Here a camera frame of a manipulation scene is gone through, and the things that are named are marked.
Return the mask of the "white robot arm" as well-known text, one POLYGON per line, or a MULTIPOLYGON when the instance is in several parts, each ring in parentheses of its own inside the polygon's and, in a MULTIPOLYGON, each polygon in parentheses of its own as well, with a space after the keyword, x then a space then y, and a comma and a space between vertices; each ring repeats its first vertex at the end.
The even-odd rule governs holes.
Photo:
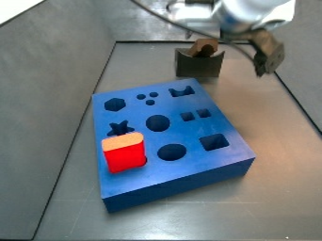
POLYGON ((192 29, 239 34, 291 22, 295 0, 169 0, 167 16, 192 29))

